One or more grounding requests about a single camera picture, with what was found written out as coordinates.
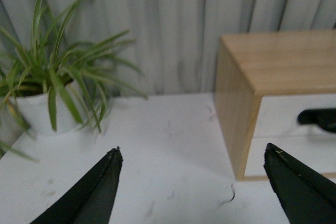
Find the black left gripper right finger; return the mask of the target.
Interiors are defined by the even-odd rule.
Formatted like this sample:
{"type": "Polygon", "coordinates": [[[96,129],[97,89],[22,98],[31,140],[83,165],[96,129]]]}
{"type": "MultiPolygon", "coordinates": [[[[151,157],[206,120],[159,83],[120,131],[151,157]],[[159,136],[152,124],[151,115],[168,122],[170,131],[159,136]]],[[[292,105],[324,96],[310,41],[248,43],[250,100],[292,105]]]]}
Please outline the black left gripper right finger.
{"type": "Polygon", "coordinates": [[[290,223],[335,223],[335,183],[268,143],[264,169],[290,223]]]}

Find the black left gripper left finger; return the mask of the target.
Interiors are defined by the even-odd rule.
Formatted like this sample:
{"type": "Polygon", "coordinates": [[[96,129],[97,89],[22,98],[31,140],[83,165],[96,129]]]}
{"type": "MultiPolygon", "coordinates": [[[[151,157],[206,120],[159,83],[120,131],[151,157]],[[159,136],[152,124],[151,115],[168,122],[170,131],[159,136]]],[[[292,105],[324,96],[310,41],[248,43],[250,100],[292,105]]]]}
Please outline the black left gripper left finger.
{"type": "Polygon", "coordinates": [[[113,148],[32,223],[109,223],[123,158],[113,148]]]}

